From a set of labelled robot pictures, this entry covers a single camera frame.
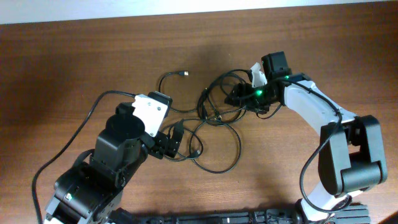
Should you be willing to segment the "black USB cable thick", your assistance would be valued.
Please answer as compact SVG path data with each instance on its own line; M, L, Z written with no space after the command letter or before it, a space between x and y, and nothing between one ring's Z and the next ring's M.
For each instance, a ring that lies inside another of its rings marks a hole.
M226 84L224 83L224 79L232 78L236 79L239 84L246 84L247 81L238 75L239 72L243 72L247 75L251 74L250 70L230 70L220 75L202 91L201 95L198 98L197 105L194 109L170 109L175 113L181 114L196 112L198 117L182 119L174 124L169 124L166 127L162 128L163 131L167 130L169 133L171 133L171 131L176 131L178 128L182 128L183 131L188 131L190 134L190 138L187 142L187 152L189 154L183 155L182 153L178 152L176 157L166 156L165 158L168 161L192 161L199 169L211 174L228 173L237 166L241 158L243 147L241 137L237 130L232 127L232 125L244 118L247 113L247 109L245 109L243 102L239 100L238 104L235 106L235 109L220 112L211 99L211 92L214 88L219 87L220 90L226 95L227 99L232 99L231 95L227 93L224 89L224 87L226 86ZM205 143L202 141L202 138L199 136L202 128L213 128L215 130L214 132L207 134L208 137L212 137L212 143L214 143L215 146L212 146L210 143ZM204 152L206 152L206 147L209 147L210 149L215 149L217 146L224 148L222 146L223 143L225 143L227 146L232 145L226 140L223 140L222 137L216 135L216 132L219 131L221 128L224 129L225 133L230 133L233 135L233 142L236 144L237 153L233 163L228 168L223 170L211 170L200 164L200 157Z

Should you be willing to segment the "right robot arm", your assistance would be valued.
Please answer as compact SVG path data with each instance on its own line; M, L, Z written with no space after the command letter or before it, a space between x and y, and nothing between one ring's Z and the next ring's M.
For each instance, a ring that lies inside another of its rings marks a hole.
M381 125L372 115L347 111L303 73L294 74L285 53L274 52L247 70L225 103L266 114L272 104L299 114L319 135L320 144L299 177L302 198L293 209L266 212L267 223L369 223L353 197L387 179Z

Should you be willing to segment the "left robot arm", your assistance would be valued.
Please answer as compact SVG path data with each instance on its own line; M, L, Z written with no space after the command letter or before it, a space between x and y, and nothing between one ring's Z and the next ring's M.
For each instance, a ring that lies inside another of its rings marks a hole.
M175 157L184 129L147 134L138 108L120 103L108 118L94 149L81 153L55 183L45 223L108 223L123 189L148 156Z

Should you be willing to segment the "black USB cable thin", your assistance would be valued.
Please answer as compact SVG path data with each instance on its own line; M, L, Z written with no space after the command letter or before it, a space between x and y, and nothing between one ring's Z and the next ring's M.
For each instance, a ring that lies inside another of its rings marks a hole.
M221 110L214 101L212 92L218 88L227 99L230 99L226 89L232 88L233 84L228 83L227 79L235 80L236 84L245 84L246 80L238 75L242 71L234 69L222 73L206 86L203 86L206 83L204 78L194 78L189 83L178 81L177 77L187 78L189 76L189 72L186 70L167 72L159 78L157 91L188 105L188 108L184 108L182 103L172 106L171 110L175 113L195 113L199 121L212 126L231 125L244 117L246 109L239 101L232 109Z

